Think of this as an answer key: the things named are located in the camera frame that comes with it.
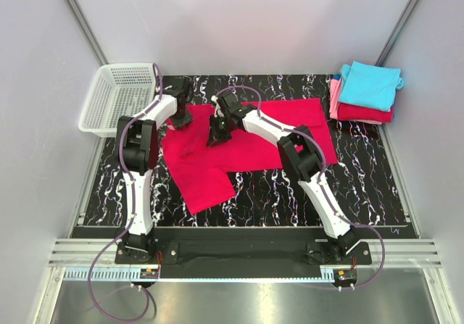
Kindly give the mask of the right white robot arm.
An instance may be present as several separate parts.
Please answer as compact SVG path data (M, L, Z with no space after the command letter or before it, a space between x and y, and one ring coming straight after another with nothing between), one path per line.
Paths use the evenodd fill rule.
M242 104L230 91L214 95L211 102L215 110L210 117L207 145L229 141L235 130L254 134L274 145L284 172L304 190L323 224L328 245L320 259L327 262L331 258L342 264L353 258L360 238L328 185L328 162L309 128L279 122L261 111L261 101L257 106Z

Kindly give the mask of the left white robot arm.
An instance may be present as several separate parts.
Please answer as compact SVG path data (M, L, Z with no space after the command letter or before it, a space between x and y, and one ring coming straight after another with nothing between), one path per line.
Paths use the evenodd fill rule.
M159 158L158 130L167 121L184 128L193 121L187 102L193 91L188 78L179 78L159 92L134 116L117 121L115 157L123 172L127 199L127 220L118 235L119 254L132 254L139 262L151 262L157 253L151 216L150 182Z

